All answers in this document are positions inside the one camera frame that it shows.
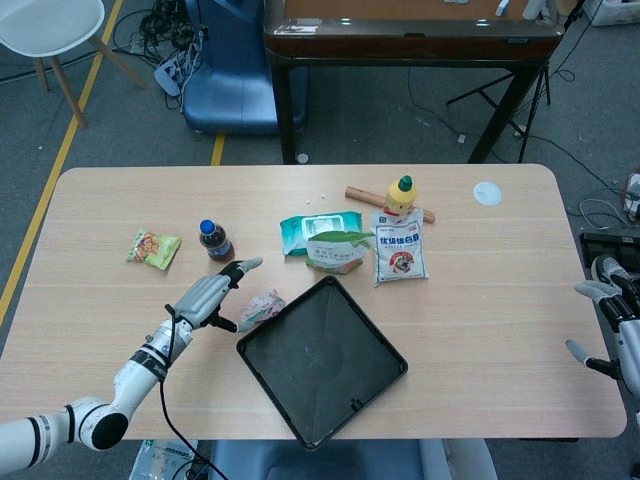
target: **white chair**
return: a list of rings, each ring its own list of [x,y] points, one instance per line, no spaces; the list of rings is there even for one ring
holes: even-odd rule
[[[104,20],[101,0],[0,0],[0,43],[20,55],[33,58],[36,72],[45,90],[49,90],[43,59],[51,67],[78,120],[85,128],[87,120],[69,86],[58,55],[89,41],[140,87],[146,82],[107,47],[95,33]]]

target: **white plastic bag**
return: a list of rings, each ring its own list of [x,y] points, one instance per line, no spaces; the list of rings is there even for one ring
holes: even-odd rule
[[[422,215],[419,208],[400,218],[382,212],[371,215],[371,229],[376,234],[375,285],[429,277],[424,261]]]
[[[198,446],[197,440],[190,440]],[[179,440],[145,440],[140,445],[129,480],[186,480],[193,452]]]

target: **black tray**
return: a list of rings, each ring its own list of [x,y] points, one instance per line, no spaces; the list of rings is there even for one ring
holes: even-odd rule
[[[315,450],[407,371],[407,362],[327,276],[238,342],[280,414]]]

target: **gray carpet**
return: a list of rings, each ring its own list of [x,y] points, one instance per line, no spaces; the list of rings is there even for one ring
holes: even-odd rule
[[[150,4],[125,3],[121,16]],[[109,11],[113,1],[106,1]],[[552,61],[552,70],[564,58],[585,26],[584,20],[569,31]],[[118,38],[126,43],[135,22],[123,24]],[[551,79],[552,105],[541,104],[533,134],[552,139],[584,162],[610,186],[622,186],[638,167],[640,151],[640,27],[592,28],[582,39],[565,68],[575,72],[572,83],[558,75]],[[63,60],[90,51],[82,47]],[[152,82],[152,71],[134,58],[126,58]],[[91,61],[66,71],[79,94]],[[0,48],[0,77],[30,68],[28,59]],[[312,70],[310,117],[298,136],[299,151],[313,163],[463,163],[473,149],[490,114],[479,97],[450,109],[446,99],[496,78],[491,70],[412,69],[411,86],[416,101],[466,132],[464,144],[434,115],[410,101],[407,68],[322,68]],[[70,111],[51,76],[51,92],[31,78],[0,85],[0,285],[4,285],[20,248],[42,188],[66,131]],[[501,88],[492,93],[497,97]],[[64,169],[78,166],[207,165],[213,138],[190,131],[182,116],[165,108],[157,86],[136,88],[112,65],[100,69],[86,114],[87,130],[75,137]],[[524,123],[525,115],[518,120]],[[502,159],[517,159],[519,140],[510,130],[502,135],[495,152]],[[556,174],[565,205],[575,212],[589,196],[619,204],[569,156],[548,142],[532,139],[527,162],[542,163]],[[497,162],[492,156],[490,162]],[[230,136],[223,164],[277,164],[278,139]],[[616,223],[600,218],[608,225]],[[577,236],[592,229],[580,217],[570,217]],[[9,314],[0,327],[0,348],[6,341],[20,286]],[[610,343],[608,327],[603,325]],[[627,409],[635,402],[622,392]],[[640,460],[640,434],[631,418],[624,434],[615,439],[580,440],[577,443],[490,440],[501,480],[580,479],[623,480],[630,464]],[[47,464],[9,475],[8,479],[124,479],[128,477],[139,442],[123,442],[97,454],[81,446],[64,447]]]

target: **dark wooden table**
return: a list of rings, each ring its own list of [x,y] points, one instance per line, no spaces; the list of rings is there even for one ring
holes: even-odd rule
[[[297,66],[504,68],[514,76],[471,153],[485,161],[562,36],[561,14],[527,21],[527,0],[265,0],[264,34],[285,164],[296,163],[290,72]]]

